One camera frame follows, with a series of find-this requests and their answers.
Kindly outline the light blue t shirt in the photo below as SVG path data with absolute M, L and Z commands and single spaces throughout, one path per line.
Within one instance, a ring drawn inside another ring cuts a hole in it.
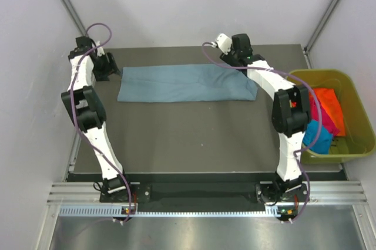
M 214 64 L 124 67 L 117 100 L 134 103 L 256 100 L 242 72 Z

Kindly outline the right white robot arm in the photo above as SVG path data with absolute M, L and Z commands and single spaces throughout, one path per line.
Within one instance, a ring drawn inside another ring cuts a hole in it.
M 301 146 L 311 121 L 308 89 L 288 81 L 276 72 L 261 55 L 253 53 L 245 33 L 228 37 L 221 33 L 215 40 L 221 50 L 220 59 L 247 73 L 272 99 L 271 122 L 278 132 L 280 156 L 274 180 L 274 193 L 280 200 L 289 200 L 302 185 L 299 167 Z

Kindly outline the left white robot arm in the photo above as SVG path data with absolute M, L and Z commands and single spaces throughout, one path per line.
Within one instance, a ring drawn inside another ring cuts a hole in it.
M 108 81 L 120 75 L 113 55 L 88 36 L 76 38 L 76 48 L 68 55 L 72 67 L 70 84 L 61 94 L 62 102 L 80 136 L 88 142 L 102 172 L 102 194 L 121 201 L 132 197 L 133 187 L 125 181 L 123 167 L 115 156 L 106 131 L 106 111 L 93 81 Z

